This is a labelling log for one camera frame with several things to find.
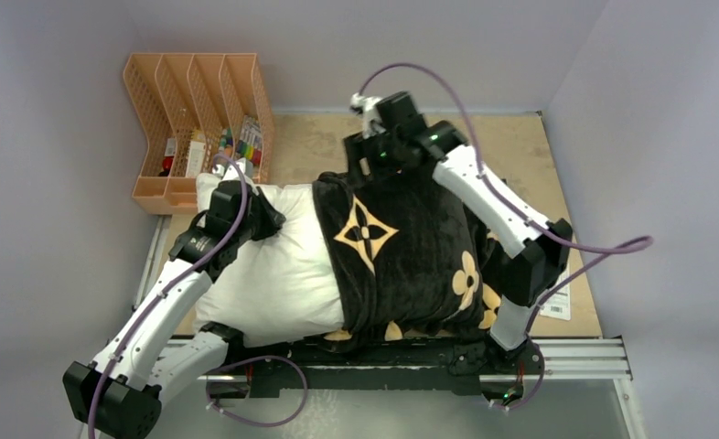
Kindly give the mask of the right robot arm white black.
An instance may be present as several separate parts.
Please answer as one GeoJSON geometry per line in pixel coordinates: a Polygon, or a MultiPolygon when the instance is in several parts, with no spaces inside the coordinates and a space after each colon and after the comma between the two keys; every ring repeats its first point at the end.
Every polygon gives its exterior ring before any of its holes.
{"type": "Polygon", "coordinates": [[[571,226],[564,219],[551,222],[525,203],[450,122],[428,124],[409,92],[387,98],[355,93],[349,108],[362,120],[361,132],[344,140],[350,182],[384,181],[400,171],[431,167],[434,182],[496,234],[504,253],[486,282],[502,306],[489,330],[493,341],[485,359],[495,371],[510,370],[520,362],[542,293],[566,268],[571,226]]]}

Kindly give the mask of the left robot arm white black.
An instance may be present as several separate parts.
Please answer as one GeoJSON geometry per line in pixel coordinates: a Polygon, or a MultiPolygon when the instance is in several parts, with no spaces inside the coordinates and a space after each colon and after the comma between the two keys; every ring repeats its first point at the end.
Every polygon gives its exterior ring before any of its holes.
{"type": "Polygon", "coordinates": [[[235,262],[240,247],[275,235],[284,223],[248,177],[222,180],[209,208],[181,233],[154,287],[120,332],[87,363],[74,361],[62,383],[90,438],[145,438],[166,403],[206,369],[232,374],[244,349],[235,329],[211,324],[186,347],[164,348],[183,317],[235,262]]]}

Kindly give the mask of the white pillow insert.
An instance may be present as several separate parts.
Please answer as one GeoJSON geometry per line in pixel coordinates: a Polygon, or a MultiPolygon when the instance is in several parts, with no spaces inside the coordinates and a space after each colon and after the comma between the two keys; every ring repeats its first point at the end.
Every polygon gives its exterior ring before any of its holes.
{"type": "Polygon", "coordinates": [[[215,322],[241,331],[248,347],[319,336],[344,314],[308,184],[260,185],[285,217],[273,237],[247,241],[195,305],[193,328],[215,322]]]}

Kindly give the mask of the black pillowcase with beige flowers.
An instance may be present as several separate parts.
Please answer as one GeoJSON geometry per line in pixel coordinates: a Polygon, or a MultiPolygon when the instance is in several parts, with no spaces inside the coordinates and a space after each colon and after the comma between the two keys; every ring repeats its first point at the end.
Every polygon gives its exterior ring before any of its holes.
{"type": "Polygon", "coordinates": [[[312,184],[342,327],[324,348],[350,352],[409,331],[482,338],[501,300],[483,281],[497,243],[464,203],[417,168],[363,186],[325,172],[312,184]]]}

